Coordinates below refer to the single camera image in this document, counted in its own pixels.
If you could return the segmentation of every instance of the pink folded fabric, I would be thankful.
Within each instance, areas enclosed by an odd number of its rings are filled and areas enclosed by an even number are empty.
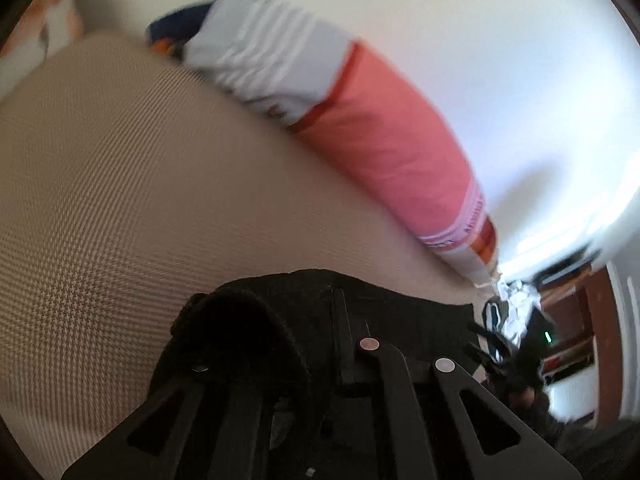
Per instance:
[[[281,0],[218,0],[186,63],[280,121],[460,274],[491,281],[497,237],[468,160],[370,46]]]

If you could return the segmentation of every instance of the red trim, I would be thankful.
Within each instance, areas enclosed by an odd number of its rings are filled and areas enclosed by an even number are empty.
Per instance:
[[[338,80],[335,82],[334,87],[329,92],[329,95],[324,101],[319,102],[316,106],[311,108],[299,121],[293,123],[288,127],[288,130],[293,133],[306,130],[309,126],[313,125],[329,108],[335,105],[340,98],[340,95],[344,91],[345,86],[351,78],[351,74],[360,59],[363,47],[359,43],[353,43],[353,49],[349,54],[344,67],[340,73]]]

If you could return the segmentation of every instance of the black device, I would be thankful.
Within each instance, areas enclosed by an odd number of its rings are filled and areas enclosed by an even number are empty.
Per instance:
[[[331,295],[331,396],[370,399],[378,478],[580,478],[454,361],[405,357],[372,336],[365,319],[350,315],[340,288]],[[313,401],[319,396],[304,358],[299,366],[292,335],[254,323],[263,316],[259,306],[239,313],[237,305],[217,319],[213,335],[201,319],[206,301],[194,296],[174,324],[146,402],[63,480],[314,476],[305,454],[309,442],[322,438],[324,407]],[[296,419],[289,428],[274,416],[283,402]]]

